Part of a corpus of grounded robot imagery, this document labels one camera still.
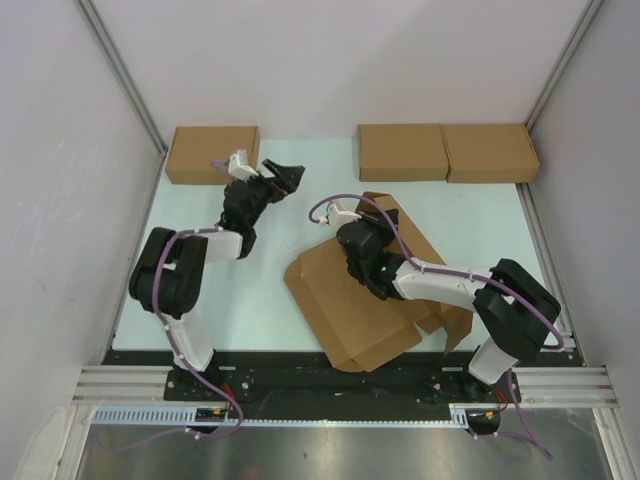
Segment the cardboard flap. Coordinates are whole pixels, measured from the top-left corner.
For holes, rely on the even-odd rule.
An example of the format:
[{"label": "cardboard flap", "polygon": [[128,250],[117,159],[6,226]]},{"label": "cardboard flap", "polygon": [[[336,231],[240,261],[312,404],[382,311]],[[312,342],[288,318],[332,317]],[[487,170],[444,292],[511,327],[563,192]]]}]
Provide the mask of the cardboard flap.
[{"label": "cardboard flap", "polygon": [[[443,263],[431,244],[389,195],[365,192],[385,210],[399,210],[400,235],[410,252],[425,261]],[[373,211],[360,202],[358,209]],[[449,352],[471,331],[471,312],[426,300],[379,300],[351,277],[337,239],[303,252],[287,268],[285,283],[331,364],[346,372],[372,371],[443,327]]]},{"label": "cardboard flap", "polygon": [[[322,308],[320,308],[318,299],[306,282],[302,280],[302,263],[300,257],[294,260],[285,271],[284,281],[293,294],[293,298],[300,307],[300,310],[302,310],[311,330],[313,330],[325,353],[331,359],[332,364],[333,362],[336,362],[336,364],[348,364],[351,361],[351,356],[345,350],[335,330],[331,328],[331,324],[325,321],[324,313]],[[362,369],[349,371],[361,372]]]}]

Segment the wire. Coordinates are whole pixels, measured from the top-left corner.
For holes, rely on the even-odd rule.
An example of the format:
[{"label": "wire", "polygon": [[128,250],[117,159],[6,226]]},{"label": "wire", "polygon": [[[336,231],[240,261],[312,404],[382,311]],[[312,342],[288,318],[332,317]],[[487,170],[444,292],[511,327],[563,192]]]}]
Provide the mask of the wire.
[{"label": "wire", "polygon": [[167,261],[167,257],[169,256],[169,252],[171,251],[171,249],[173,248],[173,246],[175,245],[175,243],[178,241],[178,239],[182,238],[182,237],[186,237],[188,235],[194,235],[194,234],[198,234],[198,233],[215,233],[217,231],[219,231],[220,228],[218,226],[215,226],[213,228],[202,228],[199,230],[182,230],[180,232],[175,233],[167,242],[167,244],[164,247],[164,250],[162,251],[162,254],[160,255],[160,259],[158,260],[158,265],[156,266],[156,271],[153,277],[153,288],[151,290],[151,305],[153,306],[153,312],[156,314],[156,316],[158,317],[158,319],[160,320],[160,322],[162,323],[162,326],[164,327],[166,334],[167,334],[167,339],[169,340],[169,344],[171,345],[171,348],[173,349],[175,355],[180,359],[180,361],[183,363],[183,365],[186,367],[186,369],[191,373],[191,375],[193,375],[198,381],[200,381],[200,383],[202,383],[203,385],[205,385],[207,388],[209,388],[210,390],[212,390],[213,392],[217,393],[218,395],[220,395],[222,398],[224,398],[227,402],[229,402],[233,408],[238,412],[238,421],[236,422],[235,425],[233,425],[230,429],[228,430],[224,430],[222,432],[216,432],[216,433],[202,433],[202,432],[198,432],[195,430],[192,430],[188,427],[178,427],[178,428],[171,428],[168,430],[164,430],[162,432],[156,433],[155,435],[152,435],[144,440],[141,440],[139,442],[130,444],[130,445],[125,445],[122,447],[110,447],[108,445],[105,445],[98,437],[98,434],[95,436],[95,441],[97,442],[97,444],[106,449],[106,450],[110,450],[112,452],[125,452],[128,450],[133,450],[135,448],[138,447],[142,447],[144,445],[147,445],[151,442],[154,442],[155,440],[165,437],[167,435],[172,435],[174,433],[187,433],[187,434],[193,434],[194,437],[196,439],[199,438],[224,438],[224,437],[228,437],[229,435],[234,434],[242,425],[242,422],[244,422],[244,412],[242,411],[242,407],[240,407],[240,405],[238,404],[238,402],[236,401],[234,395],[232,392],[227,393],[225,390],[216,387],[215,385],[213,385],[211,382],[209,382],[206,378],[204,378],[200,372],[198,372],[196,370],[196,368],[186,359],[184,352],[182,352],[182,350],[180,349],[180,346],[178,345],[178,343],[176,342],[175,338],[173,337],[173,334],[171,333],[171,325],[169,323],[169,321],[166,319],[166,317],[164,316],[164,314],[162,313],[162,311],[160,310],[160,305],[159,305],[159,300],[158,300],[158,293],[160,290],[160,279],[162,277],[162,269],[163,266],[165,264],[165,262]]},{"label": "wire", "polygon": [[202,228],[200,230],[182,230],[181,232],[177,232],[175,235],[173,235],[173,237],[169,239],[169,241],[167,242],[167,245],[164,247],[164,250],[162,251],[162,255],[160,255],[160,260],[158,260],[158,265],[156,267],[156,273],[153,277],[153,289],[151,290],[151,305],[153,306],[153,311],[158,317],[158,319],[160,320],[160,322],[162,322],[162,325],[164,326],[167,333],[167,339],[169,340],[169,343],[171,344],[171,348],[173,349],[173,351],[178,355],[178,358],[182,361],[182,363],[187,368],[187,370],[191,372],[191,375],[193,375],[196,379],[198,379],[200,383],[202,383],[204,386],[206,386],[213,392],[217,393],[222,398],[224,398],[227,402],[233,405],[233,408],[235,408],[236,411],[238,412],[238,422],[233,427],[231,427],[229,430],[225,430],[220,433],[200,433],[200,436],[205,438],[222,438],[222,437],[228,437],[229,435],[232,435],[242,425],[242,422],[244,421],[244,412],[242,411],[242,408],[240,407],[236,399],[233,398],[233,396],[229,395],[227,392],[225,392],[221,388],[218,388],[214,384],[209,382],[209,380],[204,378],[200,374],[200,372],[198,372],[196,368],[193,365],[191,365],[191,363],[189,363],[189,361],[185,358],[184,352],[180,350],[180,346],[176,342],[175,338],[173,338],[169,321],[166,319],[164,314],[160,311],[160,305],[158,302],[158,292],[160,290],[160,278],[162,276],[162,268],[165,262],[167,261],[169,252],[173,248],[173,245],[175,245],[175,243],[178,241],[178,239],[181,237],[186,237],[188,235],[194,235],[198,233],[215,233],[219,230],[220,228],[216,226],[213,228]]},{"label": "wire", "polygon": [[[460,277],[460,278],[466,278],[469,280],[480,280],[486,284],[489,284],[491,286],[494,286],[500,290],[502,290],[504,293],[506,293],[507,295],[512,296],[516,301],[518,301],[520,304],[522,304],[527,310],[529,310],[533,315],[535,315],[535,317],[540,320],[540,322],[542,322],[542,324],[549,330],[549,332],[556,338],[556,340],[558,341],[558,345],[544,345],[544,348],[547,348],[549,350],[562,350],[564,348],[564,339],[562,338],[562,335],[560,334],[560,332],[558,332],[558,330],[553,326],[553,324],[537,309],[535,308],[531,303],[529,303],[522,295],[520,295],[519,293],[515,292],[514,290],[512,290],[511,288],[507,287],[506,285],[493,280],[492,278],[488,278],[485,277],[483,275],[474,275],[470,272],[464,272],[464,271],[460,271],[460,270],[453,270],[450,268],[433,268],[433,267],[425,267],[425,266],[421,266],[418,263],[415,262],[415,260],[413,260],[413,258],[411,258],[411,255],[409,255],[409,251],[407,250],[407,247],[405,246],[404,242],[402,241],[402,237],[400,236],[400,233],[398,232],[398,229],[396,228],[395,224],[393,223],[393,220],[391,220],[391,217],[389,217],[389,215],[387,214],[387,212],[380,206],[378,205],[376,202],[374,202],[373,200],[371,200],[370,198],[367,197],[363,197],[362,195],[355,195],[355,194],[351,194],[351,193],[342,193],[342,194],[338,194],[338,195],[331,195],[321,201],[319,201],[318,203],[316,203],[311,210],[309,210],[309,220],[312,221],[313,223],[320,223],[320,220],[317,220],[316,218],[313,217],[313,214],[315,213],[315,211],[320,208],[322,205],[324,205],[327,202],[330,202],[332,200],[337,200],[339,198],[351,198],[351,199],[355,199],[355,200],[360,200],[363,201],[365,203],[368,203],[369,205],[373,206],[376,210],[378,210],[381,214],[382,217],[387,221],[387,223],[389,224],[389,227],[391,227],[391,231],[393,232],[393,235],[395,236],[396,240],[398,241],[398,245],[400,246],[400,250],[402,251],[402,254],[404,255],[404,258],[407,260],[407,262],[409,262],[409,264],[411,266],[413,266],[413,268],[415,268],[416,270],[419,270],[423,273],[427,272],[427,273],[435,273],[438,275],[450,275],[450,276],[454,276],[454,277]],[[469,427],[469,433],[471,433],[474,438],[478,438],[478,437],[491,437],[491,438],[513,438],[516,440],[521,440],[521,441],[525,441],[530,443],[531,445],[533,445],[534,447],[536,447],[538,450],[540,450],[540,452],[542,453],[542,455],[544,455],[544,457],[547,460],[553,460],[553,455],[551,454],[551,452],[549,452],[549,450],[547,450],[538,440],[538,437],[535,436],[535,434],[533,433],[533,430],[531,429],[531,425],[529,425],[529,422],[527,421],[525,415],[524,415],[524,411],[522,410],[522,407],[520,406],[520,402],[518,402],[518,399],[515,395],[514,392],[514,383],[513,383],[513,370],[510,368],[509,370],[507,370],[507,384],[509,386],[509,393],[511,395],[511,399],[513,401],[513,405],[516,408],[516,412],[518,413],[518,416],[520,417],[520,420],[522,422],[522,425],[524,426],[525,430],[527,431],[527,433],[529,434],[529,438],[521,435],[519,433],[511,433],[511,432],[506,432],[506,433],[496,433],[494,435],[477,435],[473,429],[471,427]]]},{"label": "wire", "polygon": [[500,407],[500,411],[504,412],[509,406],[509,400],[507,400],[507,397],[504,396],[504,393],[502,393],[502,390],[500,390],[497,387],[496,387],[496,396],[498,397],[498,402],[504,403],[504,407]]},{"label": "wire", "polygon": [[235,177],[229,173],[229,169],[226,168],[229,166],[229,160],[213,160],[211,162],[211,166],[218,170],[221,174],[227,177],[230,180],[235,180]]},{"label": "wire", "polygon": [[465,272],[465,271],[461,271],[461,270],[453,270],[451,268],[425,267],[425,266],[421,266],[418,263],[416,263],[416,261],[413,258],[411,258],[411,255],[409,255],[409,251],[407,250],[407,247],[405,246],[404,242],[402,241],[402,237],[400,236],[400,233],[398,232],[398,229],[394,225],[393,220],[391,220],[391,217],[389,217],[387,212],[385,212],[384,209],[382,207],[380,207],[380,205],[378,205],[376,202],[374,202],[370,198],[363,197],[362,195],[351,194],[351,193],[341,193],[341,194],[338,194],[338,195],[331,195],[330,197],[327,197],[327,198],[321,200],[320,202],[316,203],[311,208],[311,210],[309,210],[309,220],[311,220],[313,223],[320,223],[320,220],[317,220],[317,219],[313,218],[313,214],[315,213],[315,211],[318,208],[320,208],[322,205],[324,205],[325,203],[330,202],[332,200],[337,200],[339,198],[352,198],[352,199],[355,199],[355,200],[360,200],[360,201],[366,202],[369,205],[375,207],[382,214],[383,218],[387,221],[387,223],[391,227],[391,231],[393,232],[393,235],[395,236],[396,240],[398,241],[398,245],[400,245],[400,250],[402,251],[402,254],[404,255],[404,258],[407,260],[407,262],[409,262],[409,264],[413,268],[415,268],[416,270],[421,271],[422,273],[435,273],[435,274],[438,274],[438,275],[450,275],[450,276],[453,276],[453,277],[465,278],[465,279],[468,279],[468,280],[471,280],[471,281],[479,280],[481,282],[487,283],[487,284],[489,284],[489,285],[491,285],[493,287],[496,287],[496,288],[502,290],[505,294],[512,296],[515,300],[518,301],[518,303],[523,305],[538,320],[540,320],[540,322],[542,322],[542,324],[545,327],[547,327],[549,332],[558,341],[557,345],[544,345],[544,348],[546,348],[548,350],[562,350],[564,348],[564,339],[562,338],[562,335],[560,334],[560,332],[558,332],[558,330],[556,330],[556,328],[553,326],[553,324],[549,320],[547,320],[547,318],[542,313],[540,313],[540,311],[536,307],[534,307],[526,298],[524,298],[522,295],[520,295],[515,290],[507,287],[503,283],[500,283],[497,280],[494,280],[492,278],[485,277],[484,275],[475,275],[475,274],[473,274],[471,272]]}]

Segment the brown cardboard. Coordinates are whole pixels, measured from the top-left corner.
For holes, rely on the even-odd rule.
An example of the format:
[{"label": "brown cardboard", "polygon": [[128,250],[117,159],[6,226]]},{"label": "brown cardboard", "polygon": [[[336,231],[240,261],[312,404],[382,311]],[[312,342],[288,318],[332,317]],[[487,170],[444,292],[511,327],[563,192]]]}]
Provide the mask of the brown cardboard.
[{"label": "brown cardboard", "polygon": [[211,162],[225,161],[235,150],[246,150],[255,168],[259,149],[258,127],[178,127],[165,170],[174,184],[224,185],[230,178]]},{"label": "brown cardboard", "polygon": [[[398,228],[413,255],[442,263],[393,197],[364,195],[387,210],[398,208]],[[358,205],[361,210],[372,208],[363,202]],[[399,247],[394,242],[390,249]],[[427,333],[444,328],[446,352],[471,331],[470,311],[424,300],[382,301],[373,296],[347,272],[335,237],[300,254],[284,280],[331,364],[345,372],[370,372],[418,344],[421,336],[415,324]]]},{"label": "brown cardboard", "polygon": [[449,162],[440,125],[359,125],[360,180],[445,180]]},{"label": "brown cardboard", "polygon": [[449,183],[526,183],[540,169],[522,124],[443,125]]}]

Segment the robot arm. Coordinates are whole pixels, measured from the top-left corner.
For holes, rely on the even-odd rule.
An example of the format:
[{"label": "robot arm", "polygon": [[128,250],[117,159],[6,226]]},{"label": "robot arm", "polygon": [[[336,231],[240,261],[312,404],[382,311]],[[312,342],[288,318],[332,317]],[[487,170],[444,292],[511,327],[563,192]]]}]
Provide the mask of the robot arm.
[{"label": "robot arm", "polygon": [[204,371],[214,353],[203,319],[193,312],[205,265],[249,255],[257,238],[254,226],[262,212],[267,205],[295,192],[304,173],[300,166],[283,167],[271,160],[262,163],[273,176],[264,177],[253,170],[246,161],[246,152],[235,152],[229,158],[228,170],[236,180],[225,187],[220,222],[215,227],[182,232],[183,236],[177,239],[174,230],[154,228],[133,270],[129,294],[145,311],[155,314],[152,295],[156,270],[168,243],[174,239],[162,266],[158,304],[178,346],[180,353],[174,352],[174,360],[180,367],[185,367],[185,360],[196,370]]},{"label": "robot arm", "polygon": [[[397,225],[398,211],[386,213]],[[513,260],[502,259],[493,268],[471,270],[412,258],[413,263],[423,267],[420,271],[403,255],[385,250],[395,237],[380,213],[348,212],[334,200],[320,223],[328,223],[336,230],[349,274],[378,298],[426,299],[477,312],[490,338],[473,356],[469,373],[485,385],[495,384],[519,361],[534,360],[549,332],[518,301],[505,297],[492,285],[474,280],[474,276],[490,277],[514,290],[551,323],[560,314],[556,299]],[[425,268],[446,269],[453,274],[433,273]]]}]

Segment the cardboard box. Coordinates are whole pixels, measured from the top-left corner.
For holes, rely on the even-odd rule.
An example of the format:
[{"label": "cardboard box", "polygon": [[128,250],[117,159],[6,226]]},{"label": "cardboard box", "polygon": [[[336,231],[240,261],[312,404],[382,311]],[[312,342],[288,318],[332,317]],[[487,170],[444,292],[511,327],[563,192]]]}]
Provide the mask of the cardboard box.
[{"label": "cardboard box", "polygon": [[440,125],[359,125],[360,180],[445,180],[449,171]]},{"label": "cardboard box", "polygon": [[[399,210],[398,228],[407,248],[418,258],[443,263],[431,244],[393,197],[365,192],[385,210]],[[361,202],[358,209],[373,210]],[[399,252],[397,242],[390,250]],[[427,333],[444,328],[445,353],[471,332],[472,313],[425,300],[379,300],[347,272],[336,238],[303,252],[284,276],[305,319],[331,364],[345,372],[373,371],[417,345]]]},{"label": "cardboard box", "polygon": [[253,168],[258,163],[258,127],[178,127],[169,151],[166,172],[179,185],[225,185],[231,179],[211,166],[235,150],[246,150]]},{"label": "cardboard box", "polygon": [[522,124],[443,125],[450,183],[526,183],[540,163]]}]

